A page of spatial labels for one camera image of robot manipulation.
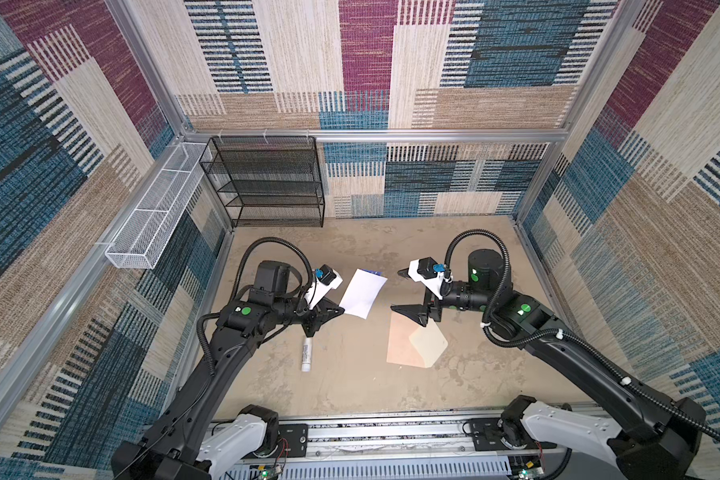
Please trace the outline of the pink envelope with flap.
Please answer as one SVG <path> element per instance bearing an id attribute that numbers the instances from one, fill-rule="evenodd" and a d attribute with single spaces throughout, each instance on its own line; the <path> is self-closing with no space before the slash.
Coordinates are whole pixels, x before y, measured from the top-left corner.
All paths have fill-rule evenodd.
<path id="1" fill-rule="evenodd" d="M 431 368 L 448 346 L 448 341 L 432 321 L 422 327 L 393 312 L 390 319 L 386 361 L 391 364 Z"/>

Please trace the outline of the blue bordered white letter paper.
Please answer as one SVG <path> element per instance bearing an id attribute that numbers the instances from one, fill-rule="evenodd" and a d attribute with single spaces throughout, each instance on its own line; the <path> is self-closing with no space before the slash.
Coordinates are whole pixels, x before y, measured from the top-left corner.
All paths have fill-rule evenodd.
<path id="1" fill-rule="evenodd" d="M 383 276 L 357 269 L 344 292 L 340 307 L 346 315 L 366 319 L 386 282 Z"/>

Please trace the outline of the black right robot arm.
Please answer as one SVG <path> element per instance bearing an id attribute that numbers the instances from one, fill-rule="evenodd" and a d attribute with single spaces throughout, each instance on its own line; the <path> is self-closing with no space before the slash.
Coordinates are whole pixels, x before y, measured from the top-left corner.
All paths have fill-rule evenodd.
<path id="1" fill-rule="evenodd" d="M 503 443 L 522 449 L 543 442 L 615 466 L 628 479 L 684 479 L 709 434 L 695 401 L 656 391 L 606 358 L 535 298 L 514 289 L 505 247 L 479 249 L 468 258 L 466 281 L 453 278 L 451 262 L 413 260 L 399 276 L 425 288 L 421 303 L 393 311 L 420 326 L 438 321 L 445 308 L 480 312 L 481 330 L 501 348 L 525 350 L 593 399 L 608 419 L 576 414 L 532 396 L 517 396 L 497 422 Z"/>

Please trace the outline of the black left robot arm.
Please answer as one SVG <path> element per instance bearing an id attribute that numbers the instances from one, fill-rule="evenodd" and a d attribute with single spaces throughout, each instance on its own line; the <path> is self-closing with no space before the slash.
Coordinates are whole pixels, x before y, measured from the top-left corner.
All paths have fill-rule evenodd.
<path id="1" fill-rule="evenodd" d="M 257 405 L 245 407 L 221 432 L 208 431 L 242 367 L 275 330 L 292 325 L 313 337 L 344 310 L 327 294 L 342 283 L 327 265 L 290 290 L 297 271 L 284 262 L 263 261 L 253 284 L 210 314 L 211 337 L 200 330 L 203 356 L 164 413 L 136 443 L 123 442 L 113 454 L 117 479 L 224 479 L 241 459 L 267 457 L 280 449 L 279 416 Z"/>

